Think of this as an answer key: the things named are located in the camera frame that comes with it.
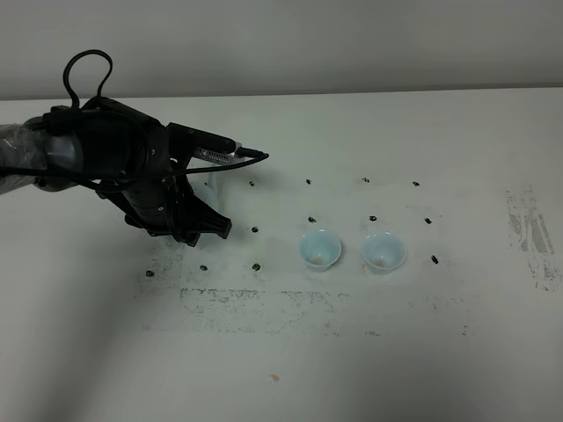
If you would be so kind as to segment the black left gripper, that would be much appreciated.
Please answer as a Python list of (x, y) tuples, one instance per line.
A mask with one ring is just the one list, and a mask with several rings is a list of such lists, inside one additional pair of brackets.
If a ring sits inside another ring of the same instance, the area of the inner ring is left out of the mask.
[(133, 173), (157, 173), (154, 179), (133, 180), (119, 193), (103, 193), (125, 212), (126, 223), (152, 236), (172, 236), (189, 246), (197, 245), (202, 234), (226, 239), (231, 220), (194, 195), (186, 176), (162, 176), (167, 171), (184, 170), (195, 151), (189, 129), (177, 124), (163, 126), (149, 116), (132, 118), (143, 137), (134, 150), (143, 153), (133, 159)]

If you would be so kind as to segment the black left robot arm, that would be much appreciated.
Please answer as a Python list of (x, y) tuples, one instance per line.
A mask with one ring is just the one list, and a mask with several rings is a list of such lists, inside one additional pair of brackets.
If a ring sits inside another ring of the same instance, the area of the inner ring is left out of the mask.
[(1, 127), (1, 191), (93, 190), (151, 236), (190, 246), (200, 235), (226, 238), (229, 218), (198, 198), (187, 175), (203, 152), (229, 155), (230, 138), (157, 119), (109, 98), (56, 106), (23, 125)]

